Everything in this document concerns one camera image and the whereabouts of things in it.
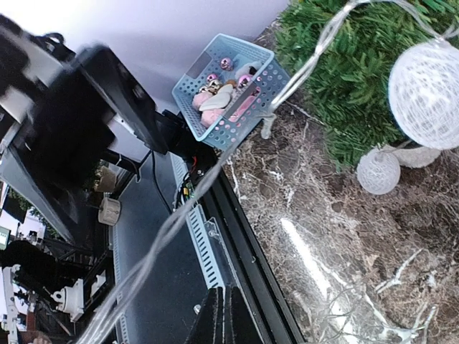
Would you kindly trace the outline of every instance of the christmas decoration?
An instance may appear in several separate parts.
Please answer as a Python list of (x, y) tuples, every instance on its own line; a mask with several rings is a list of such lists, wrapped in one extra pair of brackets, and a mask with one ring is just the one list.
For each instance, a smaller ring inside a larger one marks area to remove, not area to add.
[[(408, 2), (440, 33), (457, 22), (457, 0)], [(310, 0), (285, 11), (276, 35), (280, 63), (300, 70), (315, 52), (322, 28), (342, 6), (341, 1)], [(304, 83), (305, 109), (324, 123), (327, 151), (339, 165), (355, 166), (373, 147), (407, 139), (389, 106), (388, 79), (404, 51), (433, 35), (404, 9), (370, 4), (352, 10)], [(457, 37), (449, 41), (459, 47)]]
[(400, 164), (392, 153), (371, 150), (357, 166), (357, 179), (362, 188), (374, 195), (392, 191), (400, 179)]
[(459, 146), (459, 50), (445, 40), (415, 45), (395, 62), (389, 104), (400, 128), (428, 148)]

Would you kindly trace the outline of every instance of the black cable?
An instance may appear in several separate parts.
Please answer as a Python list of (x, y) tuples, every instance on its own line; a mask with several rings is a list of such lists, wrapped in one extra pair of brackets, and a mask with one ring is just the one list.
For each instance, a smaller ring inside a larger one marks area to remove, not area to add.
[(142, 176), (141, 176), (140, 170), (137, 168), (137, 165), (130, 158), (124, 157), (124, 160), (128, 161), (134, 167), (134, 171), (136, 172), (136, 182), (140, 183)]
[(156, 159), (155, 159), (155, 153), (153, 151), (151, 152), (151, 163), (152, 163), (152, 169), (153, 169), (153, 183), (155, 184), (155, 187), (158, 190), (159, 197), (163, 201), (163, 204), (167, 208), (167, 211), (170, 214), (172, 214), (172, 208), (171, 206), (169, 206), (169, 203), (167, 203), (166, 197), (164, 197), (161, 189), (159, 188), (158, 179), (156, 179)]

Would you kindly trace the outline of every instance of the pink bauble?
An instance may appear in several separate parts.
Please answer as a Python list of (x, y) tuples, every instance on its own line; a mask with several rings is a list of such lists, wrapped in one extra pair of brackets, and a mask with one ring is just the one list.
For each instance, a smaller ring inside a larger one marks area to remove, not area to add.
[(239, 78), (239, 82), (237, 83), (237, 86), (239, 88), (243, 88), (247, 86), (247, 84), (252, 80), (252, 75), (243, 75)]
[(225, 57), (225, 58), (222, 59), (222, 61), (220, 62), (220, 67), (221, 67), (223, 70), (231, 71), (232, 68), (233, 68), (232, 60), (231, 60), (229, 57)]
[(207, 77), (207, 82), (211, 82), (212, 80), (215, 80), (215, 79), (218, 79), (218, 76), (212, 73)]

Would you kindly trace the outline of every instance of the pink ornament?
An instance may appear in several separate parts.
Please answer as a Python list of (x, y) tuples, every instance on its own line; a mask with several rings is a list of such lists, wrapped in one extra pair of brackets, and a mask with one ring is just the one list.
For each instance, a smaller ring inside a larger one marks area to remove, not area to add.
[(207, 77), (207, 82), (211, 82), (212, 80), (215, 80), (215, 79), (218, 79), (218, 76), (212, 73)]
[(219, 120), (222, 113), (224, 109), (205, 110), (202, 113), (201, 124), (206, 128), (210, 127), (216, 120)]
[(209, 98), (212, 98), (213, 94), (208, 91), (198, 93), (193, 97), (193, 108), (199, 110), (199, 107)]
[(252, 80), (252, 75), (243, 75), (239, 78), (239, 82), (237, 83), (237, 86), (239, 88), (244, 88), (247, 86), (247, 84)]
[(223, 70), (231, 71), (232, 68), (233, 68), (232, 60), (231, 60), (229, 57), (225, 57), (225, 58), (222, 59), (222, 61), (220, 62), (220, 67), (221, 67)]

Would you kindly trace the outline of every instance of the green pine branch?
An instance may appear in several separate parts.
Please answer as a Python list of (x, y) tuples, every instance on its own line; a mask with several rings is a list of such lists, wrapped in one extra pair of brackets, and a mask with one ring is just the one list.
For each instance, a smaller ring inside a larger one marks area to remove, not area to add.
[[(300, 69), (322, 28), (345, 3), (308, 0), (285, 11), (276, 35), (280, 63), (292, 73)], [(459, 18), (457, 0), (411, 3), (438, 32)], [(327, 150), (338, 165), (354, 166), (374, 146), (405, 139), (389, 109), (389, 74), (403, 51), (430, 38), (396, 4), (369, 4), (351, 12), (305, 84), (307, 108), (325, 123)], [(458, 39), (451, 43), (459, 47)]]

